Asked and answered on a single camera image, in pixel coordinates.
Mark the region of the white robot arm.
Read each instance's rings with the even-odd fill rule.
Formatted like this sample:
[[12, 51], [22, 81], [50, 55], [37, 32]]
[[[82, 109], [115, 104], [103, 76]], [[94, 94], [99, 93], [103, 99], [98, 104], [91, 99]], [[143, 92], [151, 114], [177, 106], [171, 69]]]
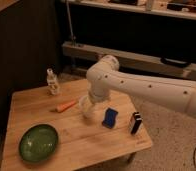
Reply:
[[196, 119], [196, 81], [141, 76], [119, 72], [119, 61], [112, 55], [102, 57], [87, 70], [89, 99], [104, 101], [115, 90], [187, 114]]

